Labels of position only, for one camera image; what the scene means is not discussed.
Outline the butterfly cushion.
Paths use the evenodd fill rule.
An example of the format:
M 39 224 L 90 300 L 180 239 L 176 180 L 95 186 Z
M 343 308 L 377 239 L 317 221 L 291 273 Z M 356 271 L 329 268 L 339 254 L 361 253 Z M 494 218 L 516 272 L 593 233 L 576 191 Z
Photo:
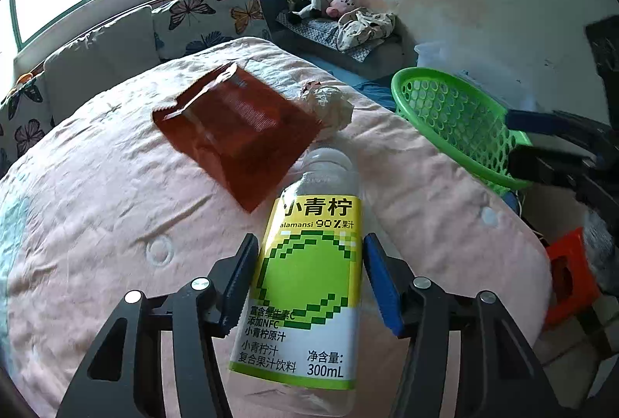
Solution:
M 1 176 L 54 126 L 45 79 L 40 73 L 1 103 Z
M 269 39 L 260 0 L 173 0 L 152 11 L 155 48 L 174 60 L 242 36 Z

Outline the red plastic stool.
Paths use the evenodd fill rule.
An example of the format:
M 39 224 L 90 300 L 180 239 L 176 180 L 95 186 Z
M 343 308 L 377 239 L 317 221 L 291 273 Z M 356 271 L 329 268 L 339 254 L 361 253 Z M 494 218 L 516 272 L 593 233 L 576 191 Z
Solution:
M 546 249 L 551 266 L 552 294 L 544 330 L 554 329 L 600 298 L 600 290 L 585 258 L 583 228 L 578 227 Z

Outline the red snack bag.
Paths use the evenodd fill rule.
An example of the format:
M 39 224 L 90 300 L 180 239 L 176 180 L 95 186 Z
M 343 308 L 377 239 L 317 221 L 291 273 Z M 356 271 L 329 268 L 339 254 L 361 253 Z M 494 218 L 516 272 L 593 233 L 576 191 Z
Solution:
M 322 123 L 236 63 L 202 75 L 152 119 L 247 212 L 317 138 Z

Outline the green plastic basket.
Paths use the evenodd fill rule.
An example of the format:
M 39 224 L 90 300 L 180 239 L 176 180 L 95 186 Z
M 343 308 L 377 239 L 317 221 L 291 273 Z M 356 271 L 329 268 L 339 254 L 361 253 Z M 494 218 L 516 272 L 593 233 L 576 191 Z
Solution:
M 404 68 L 392 76 L 395 113 L 438 150 L 497 195 L 531 183 L 508 173 L 508 156 L 529 137 L 504 124 L 507 109 L 457 76 L 432 68 Z

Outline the left butterfly cushion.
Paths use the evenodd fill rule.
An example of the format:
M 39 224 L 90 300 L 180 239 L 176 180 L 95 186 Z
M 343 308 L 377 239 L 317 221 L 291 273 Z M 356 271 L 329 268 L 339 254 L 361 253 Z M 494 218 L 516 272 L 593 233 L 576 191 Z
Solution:
M 54 126 L 45 79 L 40 73 L 1 103 L 1 176 Z

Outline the crumpled patterned cloth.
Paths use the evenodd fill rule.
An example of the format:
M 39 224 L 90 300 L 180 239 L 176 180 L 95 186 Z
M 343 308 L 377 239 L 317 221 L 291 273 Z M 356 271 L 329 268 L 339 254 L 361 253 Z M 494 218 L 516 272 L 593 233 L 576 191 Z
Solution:
M 343 14 L 338 21 L 336 47 L 348 51 L 367 42 L 386 39 L 395 30 L 397 17 L 391 12 L 374 12 L 359 7 Z

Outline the white tissue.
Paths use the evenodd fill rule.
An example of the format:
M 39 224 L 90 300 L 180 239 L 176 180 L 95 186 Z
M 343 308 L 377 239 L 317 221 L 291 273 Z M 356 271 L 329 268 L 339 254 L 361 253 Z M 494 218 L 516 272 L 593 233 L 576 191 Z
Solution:
M 299 93 L 298 103 L 321 123 L 317 141 L 333 137 L 351 123 L 354 106 L 337 87 L 308 82 Z

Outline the grey plain cushion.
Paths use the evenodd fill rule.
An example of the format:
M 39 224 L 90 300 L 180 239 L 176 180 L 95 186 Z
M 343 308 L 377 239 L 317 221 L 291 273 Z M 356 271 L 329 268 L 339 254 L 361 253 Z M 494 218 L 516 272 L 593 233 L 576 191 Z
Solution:
M 96 94 L 160 62 L 149 5 L 91 30 L 50 54 L 44 62 L 53 119 L 60 122 L 68 118 Z

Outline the lime juice plastic bottle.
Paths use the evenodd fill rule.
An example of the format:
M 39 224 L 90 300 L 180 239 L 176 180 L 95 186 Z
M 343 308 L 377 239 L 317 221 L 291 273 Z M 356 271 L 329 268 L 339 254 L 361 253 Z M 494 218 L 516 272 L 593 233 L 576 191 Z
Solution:
M 332 147 L 308 152 L 280 190 L 229 362 L 243 399 L 342 417 L 357 381 L 363 207 L 357 170 Z

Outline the right butterfly cushion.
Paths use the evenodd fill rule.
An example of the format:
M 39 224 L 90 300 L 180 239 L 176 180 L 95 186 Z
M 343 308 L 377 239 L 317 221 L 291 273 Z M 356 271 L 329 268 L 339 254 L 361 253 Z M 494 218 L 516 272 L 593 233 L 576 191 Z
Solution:
M 260 0 L 173 0 L 152 11 L 155 48 L 174 60 L 242 36 L 269 39 Z

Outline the pink plush toy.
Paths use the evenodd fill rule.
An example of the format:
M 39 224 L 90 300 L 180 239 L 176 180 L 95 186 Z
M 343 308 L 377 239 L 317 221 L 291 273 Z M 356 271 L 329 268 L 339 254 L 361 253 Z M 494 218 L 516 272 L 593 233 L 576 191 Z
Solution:
M 356 8 L 355 0 L 327 0 L 325 15 L 332 20 L 339 20 L 342 15 L 348 14 Z

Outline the clear storage box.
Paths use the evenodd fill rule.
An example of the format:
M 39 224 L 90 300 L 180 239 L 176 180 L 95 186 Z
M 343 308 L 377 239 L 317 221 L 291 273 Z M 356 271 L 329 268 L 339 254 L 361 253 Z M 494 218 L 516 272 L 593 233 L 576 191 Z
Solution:
M 443 41 L 417 44 L 414 51 L 417 67 L 436 69 L 464 79 L 508 109 L 541 110 L 534 94 L 509 68 L 479 53 Z

